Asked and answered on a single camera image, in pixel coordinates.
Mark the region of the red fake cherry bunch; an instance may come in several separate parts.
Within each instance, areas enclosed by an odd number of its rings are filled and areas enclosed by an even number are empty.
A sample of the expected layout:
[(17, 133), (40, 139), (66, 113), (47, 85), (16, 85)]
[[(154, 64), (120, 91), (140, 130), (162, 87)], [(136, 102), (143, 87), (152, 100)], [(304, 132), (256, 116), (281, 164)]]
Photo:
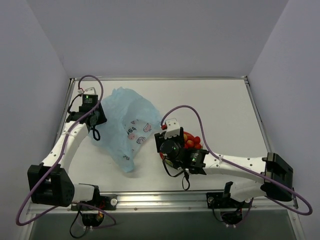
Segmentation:
[(185, 149), (197, 149), (200, 150), (203, 148), (201, 138), (199, 136), (193, 136), (188, 132), (183, 132), (184, 138), (184, 148)]

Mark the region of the light blue plastic bag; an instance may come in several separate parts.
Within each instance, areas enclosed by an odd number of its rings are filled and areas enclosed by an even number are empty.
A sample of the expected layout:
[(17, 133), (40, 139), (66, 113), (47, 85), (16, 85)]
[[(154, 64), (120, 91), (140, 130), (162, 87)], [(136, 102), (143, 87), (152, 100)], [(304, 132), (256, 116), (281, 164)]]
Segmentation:
[(119, 87), (101, 101), (107, 122), (96, 127), (100, 140), (92, 143), (107, 151), (125, 173), (134, 170), (134, 157), (143, 143), (160, 131), (162, 116), (146, 98)]

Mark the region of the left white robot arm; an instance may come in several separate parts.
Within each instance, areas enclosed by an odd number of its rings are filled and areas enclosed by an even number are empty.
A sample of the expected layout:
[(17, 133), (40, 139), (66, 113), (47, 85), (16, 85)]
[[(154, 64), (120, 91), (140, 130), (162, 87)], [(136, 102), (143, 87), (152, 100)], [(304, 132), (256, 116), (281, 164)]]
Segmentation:
[(93, 87), (82, 95), (78, 111), (70, 111), (64, 130), (47, 157), (39, 165), (31, 165), (27, 171), (34, 204), (67, 207), (79, 202), (93, 202), (99, 196), (99, 188), (88, 183), (74, 183), (68, 172), (81, 142), (89, 135), (95, 141), (101, 139), (97, 126), (107, 118)]

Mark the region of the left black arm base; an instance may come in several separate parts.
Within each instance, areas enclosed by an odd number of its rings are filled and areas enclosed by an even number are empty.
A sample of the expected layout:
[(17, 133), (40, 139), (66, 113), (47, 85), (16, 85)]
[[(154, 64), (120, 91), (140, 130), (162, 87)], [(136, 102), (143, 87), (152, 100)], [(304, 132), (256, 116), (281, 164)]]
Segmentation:
[[(94, 197), (89, 202), (80, 202), (71, 205), (71, 210), (76, 211), (76, 216), (72, 221), (69, 234), (75, 239), (83, 238), (88, 232), (96, 229), (106, 229), (117, 225), (117, 220), (108, 210), (115, 210), (118, 200), (110, 196)], [(76, 222), (81, 220), (83, 233), (76, 235), (73, 233), (73, 228)]]

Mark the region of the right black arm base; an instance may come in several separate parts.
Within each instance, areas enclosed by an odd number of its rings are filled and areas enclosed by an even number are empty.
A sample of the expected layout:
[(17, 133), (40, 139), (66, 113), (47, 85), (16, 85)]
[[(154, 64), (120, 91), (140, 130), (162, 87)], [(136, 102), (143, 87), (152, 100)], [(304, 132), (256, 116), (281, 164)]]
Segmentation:
[(238, 202), (222, 192), (207, 192), (207, 207), (212, 210), (214, 218), (228, 226), (239, 224), (243, 220), (242, 209), (246, 202)]

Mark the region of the aluminium rail frame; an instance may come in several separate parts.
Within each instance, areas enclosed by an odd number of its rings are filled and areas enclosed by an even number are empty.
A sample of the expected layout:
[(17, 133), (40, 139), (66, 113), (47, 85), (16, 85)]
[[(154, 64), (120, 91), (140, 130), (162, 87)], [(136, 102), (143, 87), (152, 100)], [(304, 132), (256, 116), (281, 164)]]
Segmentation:
[[(208, 208), (208, 191), (159, 191), (159, 192), (102, 192), (102, 196), (116, 195), (116, 210), (114, 213), (165, 213), (165, 212), (210, 212)], [(27, 214), (40, 214), (51, 206), (30, 203)], [(253, 211), (287, 210), (265, 197), (253, 200)], [(49, 214), (75, 213), (71, 207), (58, 207)]]

